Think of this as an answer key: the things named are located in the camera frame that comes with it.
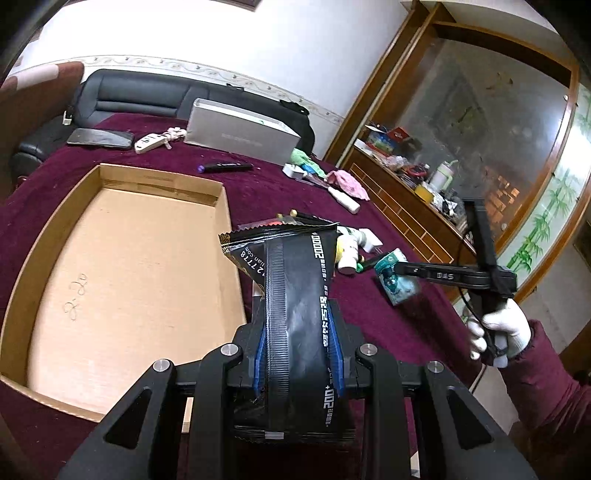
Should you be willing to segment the white gloved right hand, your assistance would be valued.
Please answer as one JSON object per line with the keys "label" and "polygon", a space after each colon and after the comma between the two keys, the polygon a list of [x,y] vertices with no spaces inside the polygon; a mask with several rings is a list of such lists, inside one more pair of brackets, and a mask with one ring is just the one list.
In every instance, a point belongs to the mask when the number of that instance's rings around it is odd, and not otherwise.
{"label": "white gloved right hand", "polygon": [[524,312],[513,299],[502,302],[481,321],[471,315],[466,326],[469,331],[470,358],[474,361],[482,360],[487,350],[486,330],[507,338],[506,360],[502,360],[501,364],[495,363],[497,368],[505,368],[510,360],[526,349],[533,336]]}

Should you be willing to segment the maroon sleeve right forearm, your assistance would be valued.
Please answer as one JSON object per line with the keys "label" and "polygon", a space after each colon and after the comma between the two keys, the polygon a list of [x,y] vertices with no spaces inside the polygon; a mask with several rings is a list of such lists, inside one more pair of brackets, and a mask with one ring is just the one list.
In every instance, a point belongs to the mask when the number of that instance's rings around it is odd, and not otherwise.
{"label": "maroon sleeve right forearm", "polygon": [[590,477],[590,387],[565,370],[542,324],[502,370],[526,432],[525,457],[540,479]]}

